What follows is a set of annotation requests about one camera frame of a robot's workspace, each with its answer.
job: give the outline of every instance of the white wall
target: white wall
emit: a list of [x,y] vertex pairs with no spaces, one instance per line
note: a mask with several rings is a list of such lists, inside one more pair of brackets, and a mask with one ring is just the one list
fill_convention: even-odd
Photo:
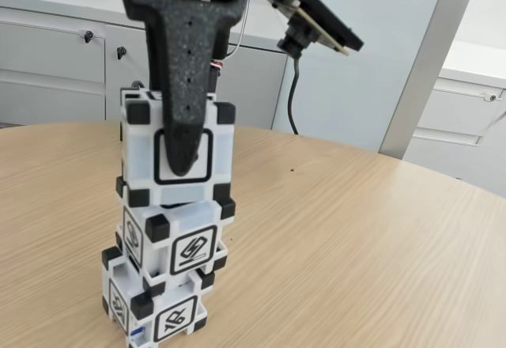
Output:
[[[377,151],[437,0],[324,0],[365,46],[349,58],[311,46],[300,61],[293,114],[304,135]],[[274,128],[291,131],[289,62]]]
[[506,0],[470,0],[456,39],[506,49]]

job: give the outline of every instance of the white cabinet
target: white cabinet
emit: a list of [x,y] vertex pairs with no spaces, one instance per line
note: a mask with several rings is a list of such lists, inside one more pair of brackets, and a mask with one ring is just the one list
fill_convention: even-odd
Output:
[[418,126],[483,136],[500,103],[485,98],[498,100],[501,93],[494,87],[438,79]]
[[103,120],[104,49],[100,24],[0,8],[0,123]]
[[[251,47],[225,61],[217,96],[237,106],[237,124],[272,127],[285,64]],[[0,7],[0,123],[119,119],[134,81],[149,87],[143,29]]]
[[[105,51],[106,117],[120,119],[119,91],[130,87],[132,82],[141,81],[149,87],[148,50],[145,32],[140,29],[108,25],[107,47]],[[118,49],[124,48],[126,54],[118,57]]]
[[0,120],[29,125],[104,119],[104,96],[0,81]]
[[493,121],[504,113],[502,94],[496,87],[438,79],[404,161],[493,189],[503,181],[493,173],[500,175],[505,150],[493,153],[487,145]]

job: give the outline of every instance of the wooden table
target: wooden table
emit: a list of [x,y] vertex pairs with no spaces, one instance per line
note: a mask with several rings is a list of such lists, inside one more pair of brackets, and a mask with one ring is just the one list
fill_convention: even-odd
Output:
[[[0,131],[0,346],[124,346],[101,306],[117,123]],[[239,129],[227,268],[177,348],[506,346],[506,201],[348,146]]]

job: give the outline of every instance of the cube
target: cube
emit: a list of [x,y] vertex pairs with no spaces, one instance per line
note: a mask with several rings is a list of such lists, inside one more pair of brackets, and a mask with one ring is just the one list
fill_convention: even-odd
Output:
[[123,200],[123,219],[116,232],[147,288],[174,289],[190,270],[210,274],[228,254],[223,228],[234,221],[235,203],[197,202],[178,206],[131,208]]
[[161,94],[145,89],[121,93],[123,181],[130,206],[222,200],[230,197],[236,109],[209,96],[198,157],[190,172],[176,176],[166,157]]
[[102,266],[102,305],[125,334],[126,346],[157,348],[159,342],[183,331],[191,334],[206,324],[202,295],[212,289],[209,275],[192,271],[186,276],[181,286],[151,297],[142,276],[125,255]]

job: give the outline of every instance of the cabinet drawer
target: cabinet drawer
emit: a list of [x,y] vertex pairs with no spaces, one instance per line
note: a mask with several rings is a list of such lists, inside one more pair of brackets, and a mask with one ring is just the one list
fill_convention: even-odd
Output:
[[[502,89],[438,79],[419,127],[483,136],[499,108]],[[497,100],[485,101],[485,94]]]
[[460,180],[467,180],[479,149],[479,146],[412,138],[404,161]]
[[0,69],[104,83],[104,38],[0,20]]
[[[107,120],[117,120],[120,119],[120,89],[130,87],[134,81],[149,87],[148,48],[144,30],[114,25],[107,25],[106,30],[106,113]],[[125,48],[126,54],[118,59],[118,48],[121,47]]]
[[104,120],[101,95],[0,82],[0,123]]

